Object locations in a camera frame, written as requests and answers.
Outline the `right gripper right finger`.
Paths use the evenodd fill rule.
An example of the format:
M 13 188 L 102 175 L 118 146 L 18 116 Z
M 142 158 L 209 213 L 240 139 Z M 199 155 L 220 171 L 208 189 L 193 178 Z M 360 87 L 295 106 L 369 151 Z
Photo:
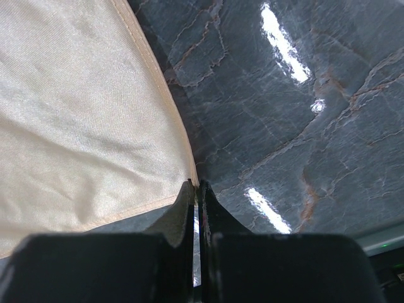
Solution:
M 209 274 L 211 240 L 215 233 L 252 234 L 217 200 L 210 183 L 200 181 L 198 188 L 199 246 L 201 260 L 201 301 L 211 302 L 212 279 Z

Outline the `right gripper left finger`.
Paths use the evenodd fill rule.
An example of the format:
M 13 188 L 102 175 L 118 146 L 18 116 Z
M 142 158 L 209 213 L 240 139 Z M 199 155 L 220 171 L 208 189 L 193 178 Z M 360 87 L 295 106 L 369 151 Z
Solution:
M 145 231 L 163 239 L 155 302 L 193 300 L 194 186 L 184 182 L 175 202 Z

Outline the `peach cloth napkin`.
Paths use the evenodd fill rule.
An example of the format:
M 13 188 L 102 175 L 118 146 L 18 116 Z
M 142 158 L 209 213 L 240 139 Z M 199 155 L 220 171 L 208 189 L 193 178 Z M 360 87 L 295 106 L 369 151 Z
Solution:
M 127 1 L 1 2 L 1 257 L 171 205 L 198 177 Z

